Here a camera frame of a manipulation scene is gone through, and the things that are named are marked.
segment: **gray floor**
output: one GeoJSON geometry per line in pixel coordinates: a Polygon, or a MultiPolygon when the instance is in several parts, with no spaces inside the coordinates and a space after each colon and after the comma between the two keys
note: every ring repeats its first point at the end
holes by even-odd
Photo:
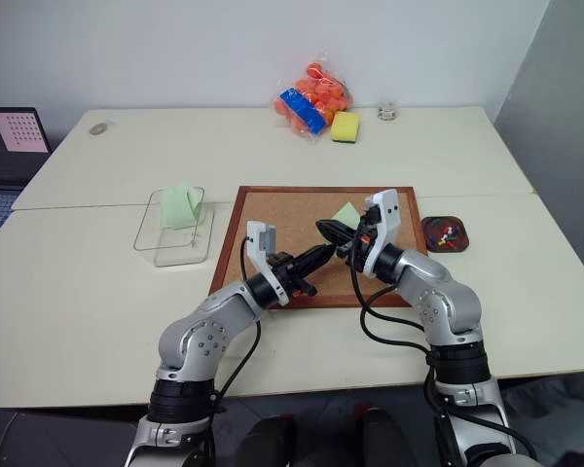
{"type": "MultiPolygon", "coordinates": [[[[233,465],[237,445],[254,423],[282,413],[297,415],[300,444],[344,438],[358,403],[382,407],[399,420],[421,467],[439,465],[431,415],[419,387],[230,399],[228,411],[215,421],[218,465],[233,465]]],[[[12,413],[0,411],[0,433],[12,413]]],[[[565,400],[544,416],[513,415],[511,422],[534,442],[543,465],[553,465],[566,450],[584,451],[583,401],[565,400]]],[[[127,422],[20,413],[0,449],[0,466],[121,466],[134,432],[134,424],[127,422]]]]}

